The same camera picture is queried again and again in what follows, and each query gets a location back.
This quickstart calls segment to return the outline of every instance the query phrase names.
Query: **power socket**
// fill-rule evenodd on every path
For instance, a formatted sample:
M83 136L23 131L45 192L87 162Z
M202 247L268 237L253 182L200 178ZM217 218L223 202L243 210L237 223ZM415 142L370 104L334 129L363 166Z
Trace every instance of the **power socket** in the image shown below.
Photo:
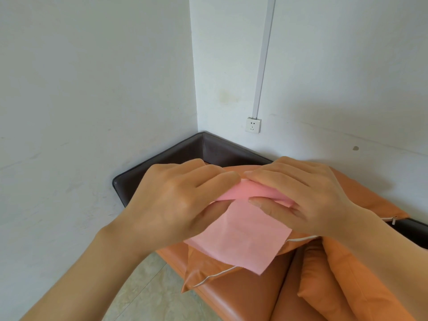
M245 131L249 133L259 134L261 126L261 119L247 118L247 125Z

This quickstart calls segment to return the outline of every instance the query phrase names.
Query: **tiled floor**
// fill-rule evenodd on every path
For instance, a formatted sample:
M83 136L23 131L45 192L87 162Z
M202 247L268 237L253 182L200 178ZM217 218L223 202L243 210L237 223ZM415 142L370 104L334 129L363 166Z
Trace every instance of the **tiled floor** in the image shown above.
M121 288L103 321L221 321L156 253L148 256Z

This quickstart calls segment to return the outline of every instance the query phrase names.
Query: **pink fabric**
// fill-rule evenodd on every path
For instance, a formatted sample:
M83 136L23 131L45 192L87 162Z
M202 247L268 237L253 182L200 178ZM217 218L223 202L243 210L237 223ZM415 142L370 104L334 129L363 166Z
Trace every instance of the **pink fabric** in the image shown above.
M272 198L290 207L294 202L276 189L248 179L217 200L235 199L228 210L204 232L185 241L218 261L260 275L269 266L291 229L248 202L250 197Z

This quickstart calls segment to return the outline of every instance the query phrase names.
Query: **white wall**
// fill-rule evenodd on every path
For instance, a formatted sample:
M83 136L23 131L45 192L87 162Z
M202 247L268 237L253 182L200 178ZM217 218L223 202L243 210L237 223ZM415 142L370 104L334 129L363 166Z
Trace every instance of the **white wall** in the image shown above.
M327 162L428 222L428 0L277 0L254 135L266 5L190 0L199 130Z
M1 0L0 319L119 214L115 175L195 132L188 0Z

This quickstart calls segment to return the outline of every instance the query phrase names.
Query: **hand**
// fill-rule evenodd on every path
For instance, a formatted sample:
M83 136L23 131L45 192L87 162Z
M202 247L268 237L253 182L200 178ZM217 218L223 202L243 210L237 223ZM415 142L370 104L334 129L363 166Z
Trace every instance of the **hand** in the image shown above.
M201 159L153 165L112 224L127 238L126 247L146 255L204 231L232 203L213 201L240 180L237 172Z
M267 198L250 199L250 203L266 214L299 232L339 237L352 228L362 210L348 199L333 172L324 164L283 156L246 175L295 201L287 208Z

